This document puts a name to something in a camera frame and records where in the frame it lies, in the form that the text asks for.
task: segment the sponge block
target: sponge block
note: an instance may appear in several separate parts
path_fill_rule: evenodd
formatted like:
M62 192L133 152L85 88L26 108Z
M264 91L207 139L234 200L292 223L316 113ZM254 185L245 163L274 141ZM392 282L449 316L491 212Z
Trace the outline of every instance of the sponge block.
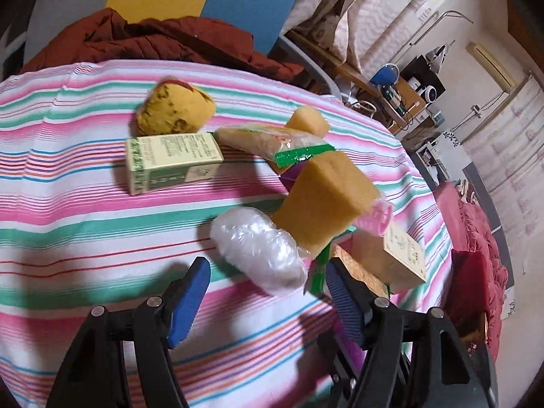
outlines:
M379 197L345 153L325 152L306 163L272 220L315 258Z
M285 127L308 132L320 138L323 138L331 128L319 110L310 106L302 106L296 109Z

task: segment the cardboard box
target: cardboard box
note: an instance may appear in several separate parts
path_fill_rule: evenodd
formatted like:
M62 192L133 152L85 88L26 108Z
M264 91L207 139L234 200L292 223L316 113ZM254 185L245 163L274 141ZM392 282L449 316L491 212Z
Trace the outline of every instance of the cardboard box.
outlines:
M223 162L211 133L140 136L128 139L126 147L131 195L210 180Z
M346 252L346 250L335 243L331 244L329 259L332 258L340 258L347 271L349 271L349 274L352 275L354 279L364 282L369 290L375 295L389 299L387 286L380 282L380 280L372 273L366 271L363 266L358 264L357 261L355 261L352 256Z
M350 254L381 282L389 285L392 293L426 282L423 249L393 221L383 238L364 230L355 231Z

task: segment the white plastic bag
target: white plastic bag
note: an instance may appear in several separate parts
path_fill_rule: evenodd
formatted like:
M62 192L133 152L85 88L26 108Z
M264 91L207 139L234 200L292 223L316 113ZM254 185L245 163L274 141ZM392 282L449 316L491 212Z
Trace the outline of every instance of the white plastic bag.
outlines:
M303 256L309 254L260 210L237 207L221 213L211 224L210 237L227 262L268 294L281 296L306 283Z

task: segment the chair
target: chair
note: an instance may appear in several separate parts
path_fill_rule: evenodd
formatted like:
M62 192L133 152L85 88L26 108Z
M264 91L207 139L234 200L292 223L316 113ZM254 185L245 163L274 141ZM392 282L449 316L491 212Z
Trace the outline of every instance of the chair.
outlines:
M255 50L268 54L277 44L287 55L304 66L314 80L342 99L338 86L308 55L280 35L295 0L206 0L201 17L216 18L253 35Z

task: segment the yellow spotted object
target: yellow spotted object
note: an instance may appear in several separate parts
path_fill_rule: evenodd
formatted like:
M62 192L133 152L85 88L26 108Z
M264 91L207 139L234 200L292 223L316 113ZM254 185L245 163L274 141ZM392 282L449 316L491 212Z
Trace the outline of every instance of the yellow spotted object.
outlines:
M195 133L216 112L216 103L200 89L183 81L163 81L137 114L140 136Z

